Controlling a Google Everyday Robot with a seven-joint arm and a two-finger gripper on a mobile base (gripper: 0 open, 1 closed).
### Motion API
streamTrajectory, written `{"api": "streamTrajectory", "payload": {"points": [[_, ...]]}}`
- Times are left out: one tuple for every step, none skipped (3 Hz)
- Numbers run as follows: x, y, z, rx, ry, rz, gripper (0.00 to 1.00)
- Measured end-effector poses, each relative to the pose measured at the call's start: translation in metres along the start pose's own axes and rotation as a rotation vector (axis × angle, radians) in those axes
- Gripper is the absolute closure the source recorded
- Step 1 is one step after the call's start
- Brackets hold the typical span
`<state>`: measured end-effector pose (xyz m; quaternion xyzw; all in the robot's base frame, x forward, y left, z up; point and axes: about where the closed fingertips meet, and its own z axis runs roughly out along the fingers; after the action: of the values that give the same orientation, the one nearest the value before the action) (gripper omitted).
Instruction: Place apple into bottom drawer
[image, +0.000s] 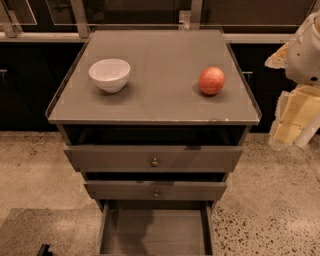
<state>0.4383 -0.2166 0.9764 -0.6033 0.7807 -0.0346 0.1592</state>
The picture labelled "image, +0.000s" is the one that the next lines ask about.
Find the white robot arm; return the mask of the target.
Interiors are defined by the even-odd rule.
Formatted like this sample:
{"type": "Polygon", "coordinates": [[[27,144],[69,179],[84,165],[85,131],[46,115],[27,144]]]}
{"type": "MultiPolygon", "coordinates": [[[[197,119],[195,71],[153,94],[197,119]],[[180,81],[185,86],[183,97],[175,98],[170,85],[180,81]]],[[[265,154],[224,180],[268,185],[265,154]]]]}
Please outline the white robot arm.
{"type": "Polygon", "coordinates": [[[320,128],[320,10],[306,18],[265,66],[284,69],[286,77],[297,84],[278,99],[268,143],[275,151],[304,147],[320,128]]]}

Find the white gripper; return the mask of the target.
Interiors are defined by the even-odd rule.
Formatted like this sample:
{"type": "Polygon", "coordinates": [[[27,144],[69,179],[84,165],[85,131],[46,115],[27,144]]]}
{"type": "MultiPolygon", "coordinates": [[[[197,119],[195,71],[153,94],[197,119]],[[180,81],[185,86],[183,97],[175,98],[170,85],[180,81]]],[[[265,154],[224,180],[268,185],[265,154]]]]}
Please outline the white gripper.
{"type": "Polygon", "coordinates": [[[320,10],[306,18],[288,46],[269,56],[265,66],[285,68],[286,76],[298,83],[281,93],[268,143],[275,151],[305,147],[320,128],[320,10]]]}

